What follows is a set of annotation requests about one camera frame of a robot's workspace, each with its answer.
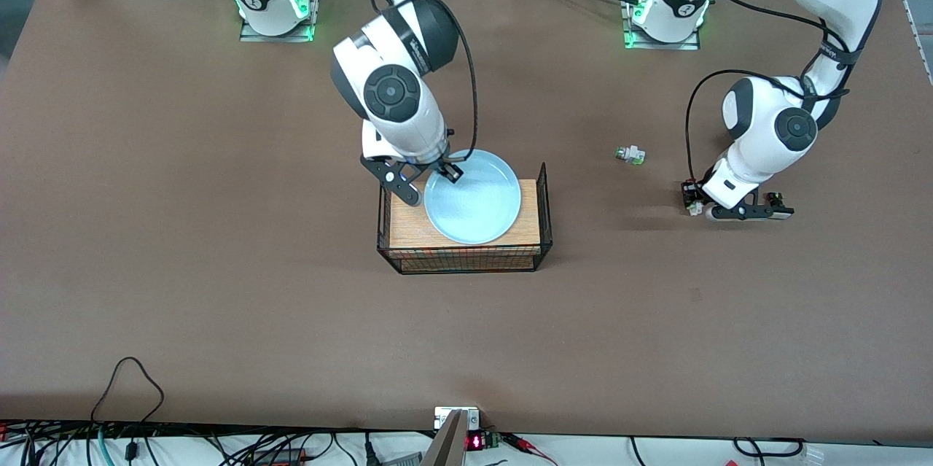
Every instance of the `light blue plate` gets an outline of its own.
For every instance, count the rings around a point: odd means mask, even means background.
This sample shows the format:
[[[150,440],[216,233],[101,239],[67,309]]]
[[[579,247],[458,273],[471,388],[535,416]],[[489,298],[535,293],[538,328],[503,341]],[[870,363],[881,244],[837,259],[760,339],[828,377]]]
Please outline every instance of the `light blue plate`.
[[[466,156],[461,150],[450,155]],[[503,236],[522,206],[522,187],[509,164],[476,149],[457,163],[463,176],[452,183],[431,173],[424,185],[424,210],[441,234],[461,244],[485,244]]]

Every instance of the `wire basket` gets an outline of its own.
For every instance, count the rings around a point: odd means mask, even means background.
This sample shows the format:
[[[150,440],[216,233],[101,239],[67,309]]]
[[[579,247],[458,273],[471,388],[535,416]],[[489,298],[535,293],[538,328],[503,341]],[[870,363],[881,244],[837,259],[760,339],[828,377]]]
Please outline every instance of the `wire basket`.
[[[376,250],[400,274],[438,273],[517,273],[535,271],[553,246],[550,230],[550,203],[547,201],[547,170],[534,180],[537,204],[537,236],[533,244],[496,244],[483,246],[393,247],[389,231],[392,222],[392,193],[380,186],[379,230]]]

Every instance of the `brown table surface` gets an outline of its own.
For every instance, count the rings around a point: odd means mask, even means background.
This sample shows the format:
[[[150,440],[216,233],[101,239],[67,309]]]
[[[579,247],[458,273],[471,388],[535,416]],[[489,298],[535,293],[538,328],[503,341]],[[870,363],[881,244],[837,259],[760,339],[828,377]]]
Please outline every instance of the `brown table surface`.
[[[514,432],[933,437],[933,90],[884,0],[853,93],[766,184],[792,220],[680,204],[684,109],[720,68],[795,74],[819,34],[719,1],[703,50],[624,50],[617,4],[446,0],[476,57],[480,147],[547,161],[537,273],[398,276],[331,47],[241,44],[229,0],[37,0],[0,99],[0,417],[83,419],[122,356],[156,419]],[[802,13],[791,0],[751,0]],[[727,146],[700,94],[694,152]],[[466,146],[462,50],[427,77]],[[640,167],[616,146],[647,151]],[[121,373],[105,419],[155,394]]]

